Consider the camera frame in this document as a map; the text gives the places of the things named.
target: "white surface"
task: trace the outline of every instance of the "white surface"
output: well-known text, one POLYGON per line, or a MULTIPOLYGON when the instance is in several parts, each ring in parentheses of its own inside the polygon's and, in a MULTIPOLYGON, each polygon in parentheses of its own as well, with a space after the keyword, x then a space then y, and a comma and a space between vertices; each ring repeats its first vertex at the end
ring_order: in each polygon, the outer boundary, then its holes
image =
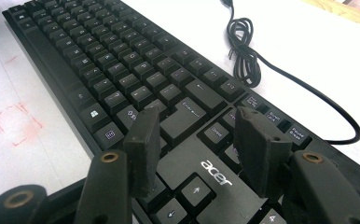
MULTIPOLYGON (((21 184, 42 185, 50 194, 83 178, 90 158, 1 15, 21 2, 0 1, 0 194, 21 184)), ((231 73, 225 37, 230 12, 219 0, 126 2, 231 73)), ((328 95, 360 124, 359 24, 299 1, 234 3, 235 18, 254 22, 255 50, 328 95)), ((353 136, 328 105, 260 66, 255 91, 324 139, 353 136)), ((337 148, 360 164, 360 142, 337 148)))

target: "cable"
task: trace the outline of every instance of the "cable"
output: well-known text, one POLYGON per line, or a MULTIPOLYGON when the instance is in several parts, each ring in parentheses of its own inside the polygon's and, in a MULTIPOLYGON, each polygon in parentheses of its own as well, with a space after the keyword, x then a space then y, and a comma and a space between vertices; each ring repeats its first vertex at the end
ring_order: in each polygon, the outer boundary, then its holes
POLYGON ((235 52, 237 57, 233 68, 233 75, 239 79, 246 86, 253 88, 256 87, 261 80, 261 70, 258 65, 257 59, 263 62, 268 68, 281 74, 284 77, 296 82, 301 87, 310 91, 321 100, 333 107, 338 113, 340 113, 348 122, 352 125, 355 135, 351 139, 347 140, 325 140, 331 145, 349 145, 356 143, 360 140, 360 126, 352 118, 352 116, 346 112, 340 105, 335 103, 329 97, 316 90, 314 87, 305 83, 297 77, 285 72, 284 70, 276 67, 275 65, 268 62, 258 52, 249 47, 251 39, 253 37, 253 23, 247 18, 240 18, 234 20, 235 9, 232 0, 222 0, 222 3, 232 9, 231 17, 227 25, 227 35, 232 49, 229 52, 229 58, 231 59, 232 54, 235 52))

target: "red scribble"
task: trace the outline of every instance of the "red scribble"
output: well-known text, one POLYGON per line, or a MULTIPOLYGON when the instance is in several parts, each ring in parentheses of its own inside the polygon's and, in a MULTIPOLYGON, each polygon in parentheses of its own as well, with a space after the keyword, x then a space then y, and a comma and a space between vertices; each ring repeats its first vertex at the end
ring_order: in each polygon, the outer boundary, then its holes
POLYGON ((5 63, 11 63, 11 62, 14 61, 16 58, 18 58, 18 56, 12 57, 12 59, 6 61, 5 63))
POLYGON ((0 133, 14 147, 38 138, 43 124, 33 117, 23 103, 11 105, 0 112, 0 133))

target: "acer keyboard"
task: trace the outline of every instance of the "acer keyboard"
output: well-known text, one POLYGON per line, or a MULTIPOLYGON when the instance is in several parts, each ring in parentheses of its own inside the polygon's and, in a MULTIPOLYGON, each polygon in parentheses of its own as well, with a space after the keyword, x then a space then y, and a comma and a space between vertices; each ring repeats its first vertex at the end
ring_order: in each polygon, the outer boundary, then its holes
MULTIPOLYGON (((232 145, 240 105, 293 150, 332 160, 360 193, 358 164, 118 0, 31 1, 3 15, 92 153, 119 146, 140 111, 159 108, 156 187, 132 199, 140 223, 285 222, 281 203, 258 198, 242 175, 232 145)), ((49 196, 50 223, 72 220, 82 186, 49 196)))

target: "acer logo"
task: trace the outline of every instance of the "acer logo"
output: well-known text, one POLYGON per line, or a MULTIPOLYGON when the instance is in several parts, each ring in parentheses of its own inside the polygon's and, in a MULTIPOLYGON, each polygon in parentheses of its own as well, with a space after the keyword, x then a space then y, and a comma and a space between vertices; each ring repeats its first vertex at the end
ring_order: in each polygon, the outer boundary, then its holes
POLYGON ((222 175, 217 168, 214 168, 212 163, 210 161, 202 161, 201 165, 203 166, 203 168, 205 168, 210 175, 212 175, 215 180, 220 183, 220 185, 225 185, 225 184, 230 184, 232 185, 231 182, 227 181, 226 177, 224 175, 222 175))

